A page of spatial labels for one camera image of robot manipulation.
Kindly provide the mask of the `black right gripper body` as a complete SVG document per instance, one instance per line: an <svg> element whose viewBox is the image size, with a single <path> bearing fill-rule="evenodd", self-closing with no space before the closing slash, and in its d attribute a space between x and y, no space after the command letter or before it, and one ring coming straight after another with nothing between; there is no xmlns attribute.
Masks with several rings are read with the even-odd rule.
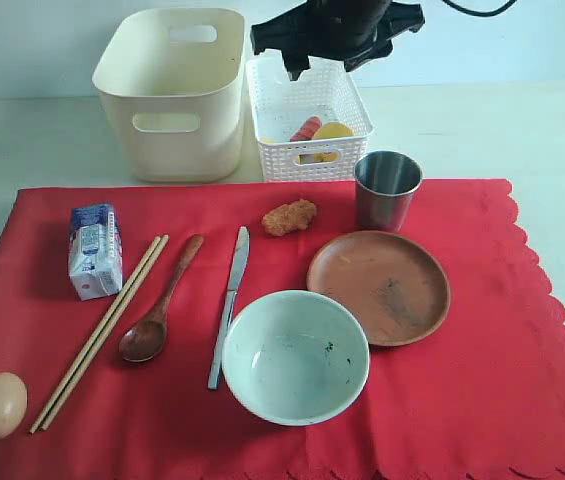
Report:
<svg viewBox="0 0 565 480"><path fill-rule="evenodd" d="M306 1L251 27L253 52L305 50L321 58L356 58L424 25L422 7L390 0Z"/></svg>

